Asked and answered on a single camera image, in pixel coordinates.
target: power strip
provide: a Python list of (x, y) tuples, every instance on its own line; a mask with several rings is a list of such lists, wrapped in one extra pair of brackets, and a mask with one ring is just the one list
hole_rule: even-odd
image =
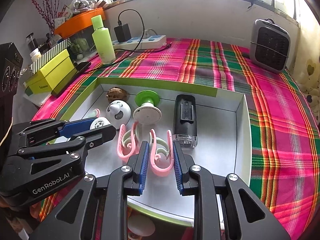
[[(135, 37), (125, 42), (113, 41), (113, 49), (130, 49), (133, 50), (138, 45), (141, 37)], [(154, 35), (143, 39), (137, 49), (159, 49), (167, 45), (167, 37), (165, 35)]]

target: striped box lid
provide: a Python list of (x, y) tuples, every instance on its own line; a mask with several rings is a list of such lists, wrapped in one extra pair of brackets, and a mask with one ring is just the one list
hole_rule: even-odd
[(54, 46), (44, 55), (42, 55), (32, 65), (30, 65), (30, 69), (32, 70), (33, 74), (35, 74), (40, 68), (42, 68), (45, 64), (47, 64), (52, 58), (54, 58), (56, 55), (58, 55), (61, 51), (63, 51), (70, 45), (71, 45), (71, 40), (66, 39), (60, 42), (59, 44), (57, 44), (56, 46)]

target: gray portable heater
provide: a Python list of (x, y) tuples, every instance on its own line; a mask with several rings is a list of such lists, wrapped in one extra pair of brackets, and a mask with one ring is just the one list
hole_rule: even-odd
[(264, 69), (281, 73), (290, 51), (289, 33), (266, 20), (256, 20), (253, 25), (250, 59)]

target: white smiling ball figurine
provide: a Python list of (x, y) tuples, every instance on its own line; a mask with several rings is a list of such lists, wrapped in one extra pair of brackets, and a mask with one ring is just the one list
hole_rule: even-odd
[(118, 130), (121, 124), (126, 125), (131, 117), (130, 106), (121, 100), (113, 101), (106, 110), (106, 118)]

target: yellow box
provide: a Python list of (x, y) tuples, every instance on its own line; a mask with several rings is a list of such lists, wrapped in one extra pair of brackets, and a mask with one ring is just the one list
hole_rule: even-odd
[(27, 89), (33, 94), (51, 92), (73, 69), (74, 65), (65, 49), (27, 80)]

